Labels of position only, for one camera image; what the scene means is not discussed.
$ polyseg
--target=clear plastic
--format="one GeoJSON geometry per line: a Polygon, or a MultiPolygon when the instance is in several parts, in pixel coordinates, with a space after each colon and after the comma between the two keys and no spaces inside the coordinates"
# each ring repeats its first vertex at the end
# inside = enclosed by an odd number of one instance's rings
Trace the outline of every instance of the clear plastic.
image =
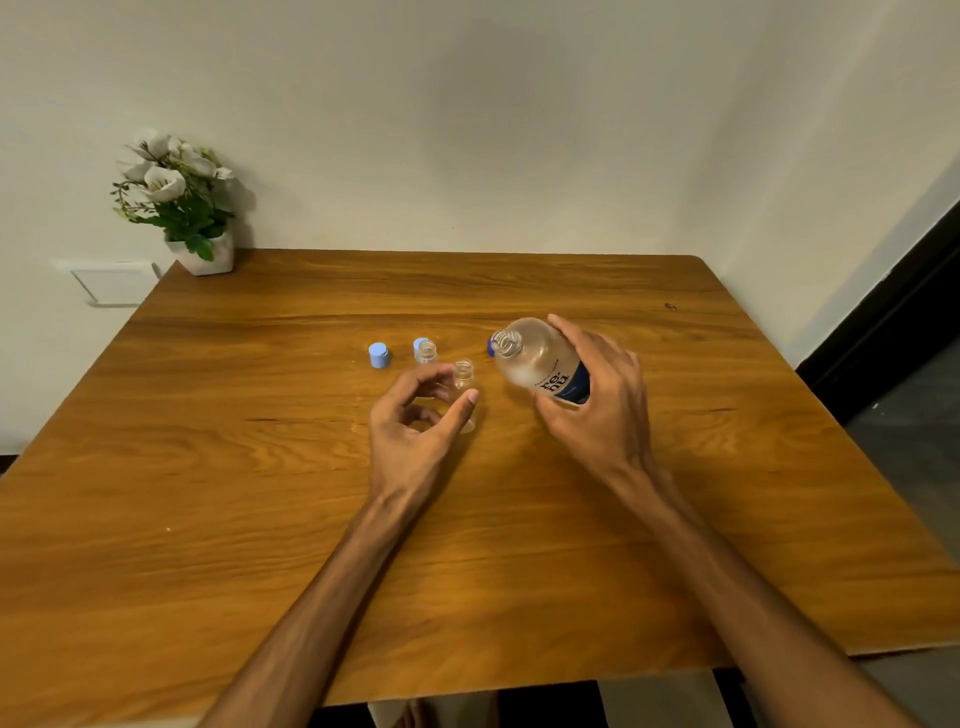
{"type": "MultiPolygon", "coordinates": [[[[458,400],[468,389],[476,389],[476,381],[473,379],[473,362],[469,359],[460,359],[453,365],[453,393],[450,397],[450,404],[458,400]]],[[[467,424],[460,429],[461,435],[472,432],[476,427],[475,415],[470,415],[467,424]]]]}
{"type": "Polygon", "coordinates": [[[423,339],[417,347],[417,363],[432,364],[437,361],[437,345],[430,339],[423,339]]]}
{"type": "Polygon", "coordinates": [[[589,375],[573,346],[540,319],[518,319],[493,335],[500,372],[513,384],[572,404],[589,397],[589,375]]]}

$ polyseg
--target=plastic bottle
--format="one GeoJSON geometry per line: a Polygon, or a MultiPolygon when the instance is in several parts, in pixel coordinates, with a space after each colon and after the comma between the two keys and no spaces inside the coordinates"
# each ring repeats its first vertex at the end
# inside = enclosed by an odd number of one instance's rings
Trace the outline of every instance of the plastic bottle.
{"type": "Polygon", "coordinates": [[[493,335],[500,372],[514,384],[583,404],[590,396],[587,367],[573,346],[540,319],[518,319],[493,335]]]}
{"type": "MultiPolygon", "coordinates": [[[[473,380],[473,362],[469,359],[461,359],[453,365],[453,395],[450,404],[458,400],[468,389],[476,389],[476,382],[473,380]]],[[[461,435],[472,432],[476,427],[474,421],[475,415],[470,415],[467,424],[460,429],[461,435]]]]}
{"type": "Polygon", "coordinates": [[[437,361],[437,345],[430,339],[423,339],[417,347],[417,363],[433,364],[437,361]]]}

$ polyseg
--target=light blue cap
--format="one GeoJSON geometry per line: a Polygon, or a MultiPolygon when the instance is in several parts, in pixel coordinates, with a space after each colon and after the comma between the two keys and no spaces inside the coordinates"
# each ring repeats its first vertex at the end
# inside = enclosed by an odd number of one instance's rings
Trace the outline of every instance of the light blue cap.
{"type": "Polygon", "coordinates": [[[383,369],[390,363],[390,353],[387,351],[387,345],[382,341],[370,344],[367,351],[370,352],[370,363],[374,369],[383,369]]]}

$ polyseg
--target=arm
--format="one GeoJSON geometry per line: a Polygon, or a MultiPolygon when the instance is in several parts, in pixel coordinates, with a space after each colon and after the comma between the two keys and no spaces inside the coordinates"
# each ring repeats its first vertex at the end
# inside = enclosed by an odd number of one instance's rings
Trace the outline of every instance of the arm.
{"type": "Polygon", "coordinates": [[[412,404],[447,400],[450,364],[403,374],[371,411],[367,502],[314,577],[201,721],[203,728],[302,728],[334,674],[337,657],[371,584],[430,498],[444,456],[473,412],[468,391],[441,415],[412,404]],[[424,432],[414,421],[433,425],[424,432]]]}
{"type": "Polygon", "coordinates": [[[590,373],[576,411],[537,395],[551,433],[650,528],[782,728],[919,723],[770,584],[674,488],[650,447],[636,354],[551,317],[590,373]]]}

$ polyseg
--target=white flower pot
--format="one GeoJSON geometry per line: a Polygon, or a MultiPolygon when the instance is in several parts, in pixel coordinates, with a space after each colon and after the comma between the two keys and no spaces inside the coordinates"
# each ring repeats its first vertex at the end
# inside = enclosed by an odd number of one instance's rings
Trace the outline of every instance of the white flower pot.
{"type": "Polygon", "coordinates": [[[233,270],[233,238],[230,231],[220,237],[210,240],[213,246],[213,260],[204,260],[199,255],[190,253],[186,243],[182,241],[167,241],[167,247],[177,260],[194,276],[212,276],[216,273],[229,273],[233,270]]]}

